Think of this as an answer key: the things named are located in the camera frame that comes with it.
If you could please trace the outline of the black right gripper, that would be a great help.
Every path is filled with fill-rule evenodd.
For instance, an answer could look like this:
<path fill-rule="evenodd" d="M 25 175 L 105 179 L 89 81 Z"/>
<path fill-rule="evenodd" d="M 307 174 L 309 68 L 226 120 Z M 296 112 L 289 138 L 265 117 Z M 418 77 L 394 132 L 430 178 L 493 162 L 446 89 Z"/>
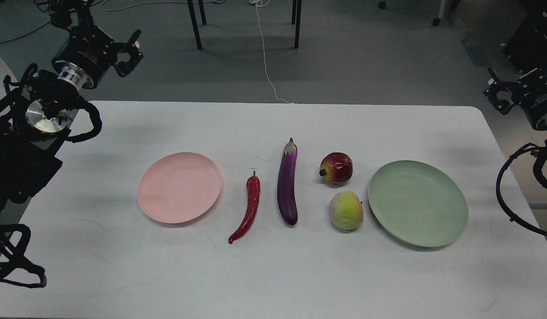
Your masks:
<path fill-rule="evenodd" d="M 520 105 L 532 129 L 547 131 L 547 67 L 535 68 L 516 82 L 500 79 L 492 67 L 488 67 L 487 71 L 490 79 L 483 95 L 488 103 L 502 115 L 512 111 L 516 103 Z M 512 93 L 506 87 L 516 89 Z M 514 103 L 509 99 L 510 93 Z"/>

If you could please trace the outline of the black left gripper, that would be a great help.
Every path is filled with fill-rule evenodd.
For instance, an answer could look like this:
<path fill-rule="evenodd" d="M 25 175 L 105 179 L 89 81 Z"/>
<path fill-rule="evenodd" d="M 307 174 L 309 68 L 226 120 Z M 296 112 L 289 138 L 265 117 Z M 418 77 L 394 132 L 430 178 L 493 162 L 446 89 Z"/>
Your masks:
<path fill-rule="evenodd" d="M 141 30 L 135 30 L 124 43 L 123 50 L 138 50 Z M 95 27 L 93 35 L 79 37 L 74 32 L 52 59 L 53 69 L 60 74 L 65 66 L 79 68 L 87 75 L 84 89 L 95 89 L 114 65 L 117 75 L 127 77 L 138 66 L 144 55 L 140 51 L 129 52 L 128 61 L 117 61 L 114 39 L 104 30 Z"/>

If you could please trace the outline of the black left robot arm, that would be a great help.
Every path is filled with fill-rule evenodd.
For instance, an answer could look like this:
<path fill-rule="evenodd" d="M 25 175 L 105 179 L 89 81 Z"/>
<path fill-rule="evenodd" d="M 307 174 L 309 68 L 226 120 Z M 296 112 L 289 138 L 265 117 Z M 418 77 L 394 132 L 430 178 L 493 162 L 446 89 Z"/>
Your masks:
<path fill-rule="evenodd" d="M 28 226 L 5 224 L 1 214 L 9 202 L 23 204 L 40 192 L 61 169 L 56 157 L 63 143 L 81 143 L 98 136 L 101 115 L 81 96 L 95 89 L 113 67 L 129 75 L 143 59 L 136 30 L 127 42 L 115 42 L 97 26 L 75 26 L 52 59 L 53 71 L 32 63 L 23 77 L 4 78 L 0 99 L 0 282 L 44 288 L 45 269 L 26 256 Z"/>

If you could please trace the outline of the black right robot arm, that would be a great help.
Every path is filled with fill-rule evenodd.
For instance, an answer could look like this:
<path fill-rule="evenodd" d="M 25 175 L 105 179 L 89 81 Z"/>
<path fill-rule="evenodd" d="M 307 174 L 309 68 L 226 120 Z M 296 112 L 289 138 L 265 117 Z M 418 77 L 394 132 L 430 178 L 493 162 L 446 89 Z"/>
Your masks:
<path fill-rule="evenodd" d="M 547 238 L 547 230 L 537 221 L 527 222 L 501 189 L 512 173 L 533 210 L 547 210 L 547 66 L 512 81 L 501 79 L 492 67 L 487 71 L 483 93 L 497 112 L 494 135 L 506 156 L 496 177 L 496 196 L 502 198 L 502 210 L 512 222 Z"/>

